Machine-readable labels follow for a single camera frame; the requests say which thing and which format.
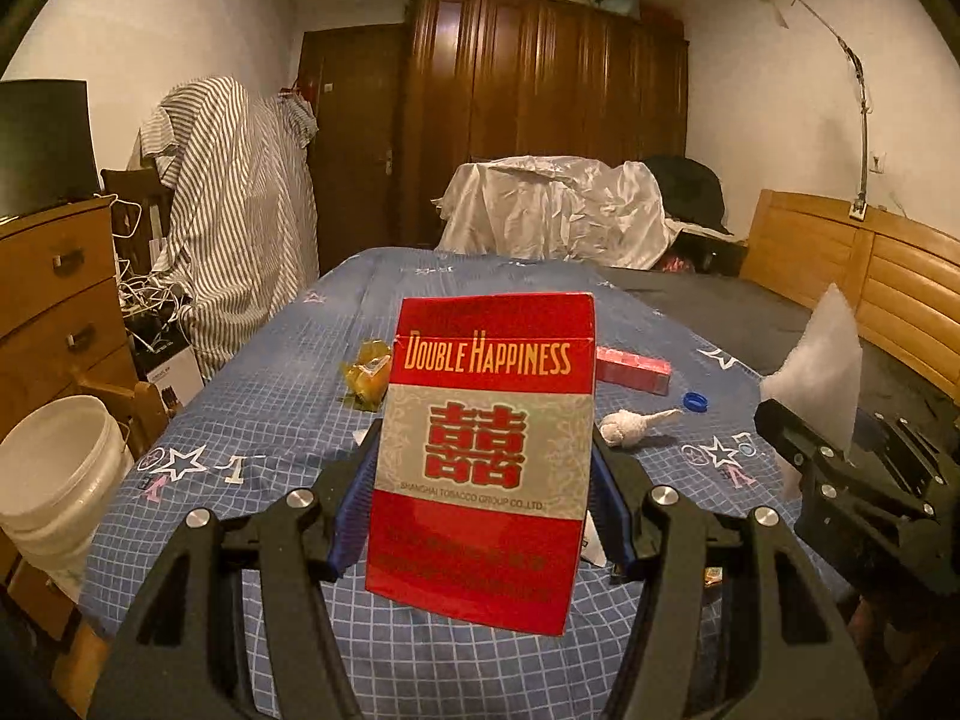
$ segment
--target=white bucket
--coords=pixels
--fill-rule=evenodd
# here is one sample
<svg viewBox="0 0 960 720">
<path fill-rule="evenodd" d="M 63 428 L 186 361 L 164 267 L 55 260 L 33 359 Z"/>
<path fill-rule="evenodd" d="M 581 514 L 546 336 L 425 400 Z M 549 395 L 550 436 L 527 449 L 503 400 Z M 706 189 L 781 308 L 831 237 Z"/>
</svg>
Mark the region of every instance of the white bucket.
<svg viewBox="0 0 960 720">
<path fill-rule="evenodd" d="M 76 575 L 132 464 L 119 426 L 97 398 L 48 403 L 0 443 L 0 527 L 27 562 L 51 575 Z"/>
</svg>

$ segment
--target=drawer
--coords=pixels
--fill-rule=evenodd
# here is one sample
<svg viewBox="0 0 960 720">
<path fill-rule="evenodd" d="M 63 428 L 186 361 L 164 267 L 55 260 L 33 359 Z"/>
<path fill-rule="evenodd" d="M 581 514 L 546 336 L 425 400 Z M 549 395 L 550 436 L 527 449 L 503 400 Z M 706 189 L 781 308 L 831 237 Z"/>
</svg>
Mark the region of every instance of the drawer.
<svg viewBox="0 0 960 720">
<path fill-rule="evenodd" d="M 48 221 L 0 240 L 0 338 L 114 274 L 109 208 Z"/>
<path fill-rule="evenodd" d="M 0 341 L 0 437 L 126 340 L 116 282 L 109 278 Z"/>
<path fill-rule="evenodd" d="M 130 348 L 126 343 L 117 351 L 104 357 L 94 367 L 91 367 L 85 373 L 85 376 L 92 382 L 126 386 L 127 389 L 133 389 L 139 381 L 136 368 L 133 366 L 133 357 L 130 356 Z M 78 394 L 77 383 L 71 381 L 66 389 L 62 389 L 56 394 L 56 397 L 61 398 L 76 394 Z"/>
<path fill-rule="evenodd" d="M 46 631 L 53 640 L 61 640 L 73 613 L 73 601 L 61 592 L 50 577 L 21 560 L 13 572 L 7 594 L 41 630 Z"/>
<path fill-rule="evenodd" d="M 13 564 L 16 563 L 18 554 L 7 534 L 0 531 L 0 584 L 7 583 L 7 577 L 10 576 L 10 571 Z"/>
</svg>

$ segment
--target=white tissue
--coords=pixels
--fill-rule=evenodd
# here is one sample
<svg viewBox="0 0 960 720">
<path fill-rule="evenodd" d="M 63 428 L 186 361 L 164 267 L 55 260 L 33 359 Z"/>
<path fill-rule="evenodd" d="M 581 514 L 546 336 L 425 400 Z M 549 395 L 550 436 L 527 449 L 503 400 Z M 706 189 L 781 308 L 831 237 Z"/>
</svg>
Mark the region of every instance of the white tissue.
<svg viewBox="0 0 960 720">
<path fill-rule="evenodd" d="M 647 435 L 650 428 L 674 418 L 678 413 L 680 409 L 657 413 L 634 413 L 620 409 L 600 420 L 600 435 L 609 446 L 632 449 Z"/>
<path fill-rule="evenodd" d="M 587 517 L 584 519 L 584 536 L 580 544 L 580 557 L 600 568 L 607 564 L 607 553 L 603 551 L 603 544 L 600 543 L 597 526 L 594 525 L 590 512 L 587 512 Z"/>
<path fill-rule="evenodd" d="M 862 362 L 853 311 L 832 284 L 781 369 L 760 382 L 760 400 L 778 400 L 831 445 L 848 452 L 860 399 Z M 800 472 L 779 455 L 776 462 L 784 476 L 782 497 L 798 497 Z"/>
</svg>

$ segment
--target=wooden bed frame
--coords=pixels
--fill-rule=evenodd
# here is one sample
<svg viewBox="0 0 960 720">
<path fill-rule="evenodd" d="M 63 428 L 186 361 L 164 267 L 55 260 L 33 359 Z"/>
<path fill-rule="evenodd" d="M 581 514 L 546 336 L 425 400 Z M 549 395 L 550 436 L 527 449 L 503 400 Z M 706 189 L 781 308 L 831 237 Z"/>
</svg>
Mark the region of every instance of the wooden bed frame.
<svg viewBox="0 0 960 720">
<path fill-rule="evenodd" d="M 860 336 L 960 403 L 960 241 L 901 215 L 763 190 L 740 277 L 808 307 L 835 283 Z"/>
</svg>

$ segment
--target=striped shirt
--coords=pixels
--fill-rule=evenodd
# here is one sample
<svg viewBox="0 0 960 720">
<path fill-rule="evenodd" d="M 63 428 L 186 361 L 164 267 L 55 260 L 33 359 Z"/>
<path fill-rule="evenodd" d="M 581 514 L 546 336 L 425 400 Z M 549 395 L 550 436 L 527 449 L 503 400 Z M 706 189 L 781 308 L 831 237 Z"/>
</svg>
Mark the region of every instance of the striped shirt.
<svg viewBox="0 0 960 720">
<path fill-rule="evenodd" d="M 181 326 L 205 378 L 318 277 L 305 151 L 316 132 L 302 98 L 260 100 L 227 77 L 176 87 L 140 129 L 174 190 L 154 271 L 191 298 Z"/>
</svg>

